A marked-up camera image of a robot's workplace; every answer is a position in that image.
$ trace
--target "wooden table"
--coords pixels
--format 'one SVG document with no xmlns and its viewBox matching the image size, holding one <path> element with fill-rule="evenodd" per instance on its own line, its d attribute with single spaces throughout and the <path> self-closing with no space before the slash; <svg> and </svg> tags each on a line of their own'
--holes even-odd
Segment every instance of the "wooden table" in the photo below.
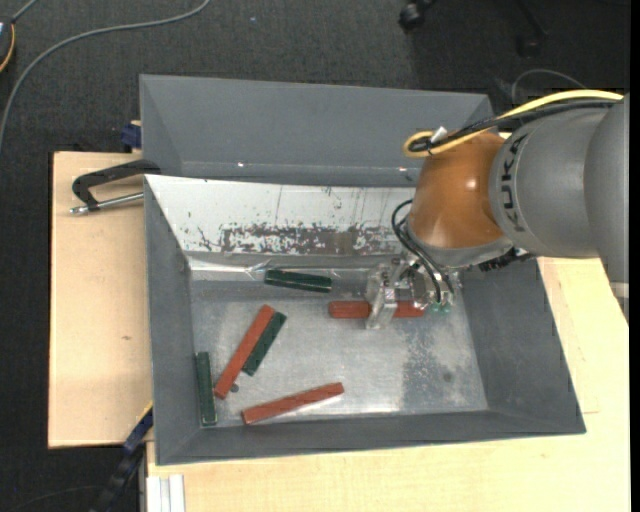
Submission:
<svg viewBox="0 0 640 512">
<path fill-rule="evenodd" d="M 136 158 L 55 156 L 52 448 L 122 443 L 151 398 L 142 208 L 68 213 L 74 177 Z M 628 325 L 599 260 L 539 264 L 586 434 L 163 467 L 149 442 L 146 474 L 184 475 L 188 512 L 630 510 Z"/>
</svg>

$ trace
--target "green block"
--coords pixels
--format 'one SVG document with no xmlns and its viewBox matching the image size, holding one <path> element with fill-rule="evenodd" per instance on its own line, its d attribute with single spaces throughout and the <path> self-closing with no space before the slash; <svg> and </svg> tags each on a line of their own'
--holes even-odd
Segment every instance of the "green block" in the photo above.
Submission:
<svg viewBox="0 0 640 512">
<path fill-rule="evenodd" d="M 256 371 L 258 371 L 260 363 L 262 363 L 262 360 L 267 355 L 267 352 L 271 348 L 271 345 L 276 339 L 276 336 L 278 336 L 278 333 L 286 320 L 287 317 L 282 313 L 278 313 L 277 311 L 274 313 L 273 317 L 267 324 L 266 329 L 260 335 L 260 339 L 253 349 L 253 352 L 251 352 L 251 355 L 244 363 L 244 366 L 242 367 L 242 371 L 244 373 L 253 376 Z"/>
<path fill-rule="evenodd" d="M 212 427 L 217 421 L 216 404 L 213 399 L 211 379 L 211 359 L 209 352 L 196 353 L 196 378 L 198 379 L 198 400 L 200 402 L 200 424 Z"/>
<path fill-rule="evenodd" d="M 267 270 L 264 276 L 264 282 L 272 286 L 320 293 L 329 293 L 332 284 L 331 279 L 328 277 L 274 269 Z"/>
</svg>

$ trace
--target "dark gray carpet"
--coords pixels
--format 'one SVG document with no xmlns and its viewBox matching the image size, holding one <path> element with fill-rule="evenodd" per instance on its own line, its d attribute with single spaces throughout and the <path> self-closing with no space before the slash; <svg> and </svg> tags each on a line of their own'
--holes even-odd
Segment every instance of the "dark gray carpet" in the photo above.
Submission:
<svg viewBox="0 0 640 512">
<path fill-rule="evenodd" d="M 0 14 L 21 1 L 0 0 Z M 0 109 L 20 71 L 62 38 L 197 3 L 41 0 L 19 22 L 18 54 L 0 74 Z M 104 484 L 119 459 L 116 449 L 46 449 L 51 151 L 122 151 L 120 129 L 139 117 L 139 73 L 478 91 L 497 110 L 531 68 L 629 90 L 630 2 L 529 4 L 550 31 L 529 60 L 515 52 L 509 0 L 439 0 L 411 35 L 397 24 L 401 0 L 214 0 L 185 23 L 102 36 L 45 61 L 20 93 L 0 155 L 0 512 L 78 487 L 17 510 L 86 510 L 97 489 L 84 487 Z M 522 85 L 568 86 L 550 76 Z M 131 492 L 120 510 L 135 502 Z"/>
</svg>

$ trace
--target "black clamp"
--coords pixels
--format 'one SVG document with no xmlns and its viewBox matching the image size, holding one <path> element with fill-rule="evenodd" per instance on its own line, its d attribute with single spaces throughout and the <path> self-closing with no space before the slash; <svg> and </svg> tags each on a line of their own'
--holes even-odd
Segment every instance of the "black clamp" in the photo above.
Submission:
<svg viewBox="0 0 640 512">
<path fill-rule="evenodd" d="M 109 199 L 107 201 L 98 201 L 91 193 L 91 188 L 104 185 L 105 183 L 111 183 L 113 181 L 129 178 L 131 176 L 137 176 L 138 174 L 161 174 L 160 167 L 150 160 L 136 160 L 135 162 L 129 162 L 115 167 L 109 167 L 108 169 L 101 169 L 89 174 L 84 174 L 76 178 L 71 186 L 73 193 L 82 201 L 85 205 L 71 208 L 71 213 L 89 213 L 101 210 L 106 207 L 116 206 L 131 201 L 142 199 L 143 194 L 131 194 L 128 196 L 118 197 L 115 199 Z"/>
</svg>

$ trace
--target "red foam bar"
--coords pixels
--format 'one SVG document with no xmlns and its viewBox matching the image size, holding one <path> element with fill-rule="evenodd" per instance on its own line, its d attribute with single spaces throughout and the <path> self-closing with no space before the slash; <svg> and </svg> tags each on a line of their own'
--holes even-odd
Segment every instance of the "red foam bar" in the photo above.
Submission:
<svg viewBox="0 0 640 512">
<path fill-rule="evenodd" d="M 333 318 L 368 318 L 371 304 L 364 300 L 339 300 L 329 303 L 329 314 Z M 424 310 L 416 308 L 409 300 L 398 301 L 393 318 L 418 318 Z"/>
<path fill-rule="evenodd" d="M 301 393 L 286 396 L 273 402 L 256 405 L 242 411 L 242 420 L 246 425 L 251 425 L 257 421 L 280 416 L 305 405 L 314 404 L 327 400 L 344 393 L 344 387 L 340 382 L 327 384 L 319 388 L 310 389 Z"/>
<path fill-rule="evenodd" d="M 251 324 L 251 327 L 249 327 L 244 338 L 242 338 L 235 354 L 233 354 L 233 357 L 213 388 L 213 392 L 218 398 L 223 400 L 226 398 L 231 386 L 233 386 L 233 383 L 238 378 L 244 363 L 249 359 L 249 356 L 260 339 L 260 336 L 267 328 L 267 325 L 269 325 L 274 314 L 275 310 L 272 307 L 265 305 L 260 308 L 258 315 Z"/>
</svg>

